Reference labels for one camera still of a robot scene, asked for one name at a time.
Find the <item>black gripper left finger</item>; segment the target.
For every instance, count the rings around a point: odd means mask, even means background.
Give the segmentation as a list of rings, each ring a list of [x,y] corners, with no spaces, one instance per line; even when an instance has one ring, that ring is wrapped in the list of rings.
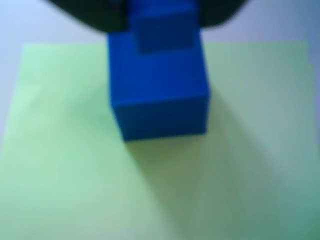
[[[127,29],[126,0],[50,0],[49,3],[100,32],[116,33]]]

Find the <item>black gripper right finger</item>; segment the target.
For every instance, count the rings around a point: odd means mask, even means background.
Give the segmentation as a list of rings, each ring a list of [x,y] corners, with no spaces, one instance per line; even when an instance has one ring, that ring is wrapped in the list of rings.
[[[199,25],[218,27],[232,19],[247,3],[246,0],[199,0]]]

